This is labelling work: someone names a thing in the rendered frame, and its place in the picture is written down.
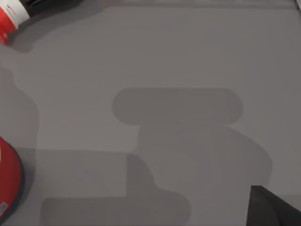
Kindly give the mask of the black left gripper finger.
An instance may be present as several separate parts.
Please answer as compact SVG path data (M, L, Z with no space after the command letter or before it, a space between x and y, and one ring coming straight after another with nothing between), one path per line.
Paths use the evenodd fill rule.
M246 226L301 226L301 211L263 186L251 186Z

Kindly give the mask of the red and white can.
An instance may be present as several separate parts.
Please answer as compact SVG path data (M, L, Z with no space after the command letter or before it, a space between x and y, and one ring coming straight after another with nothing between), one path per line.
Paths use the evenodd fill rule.
M16 211L24 194L25 182L20 156L0 137L0 226Z

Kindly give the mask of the black bottle with red label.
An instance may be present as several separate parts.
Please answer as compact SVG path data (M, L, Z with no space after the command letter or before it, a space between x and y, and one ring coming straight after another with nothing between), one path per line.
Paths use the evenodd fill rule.
M0 0L0 42L24 22L53 9L78 5L83 0Z

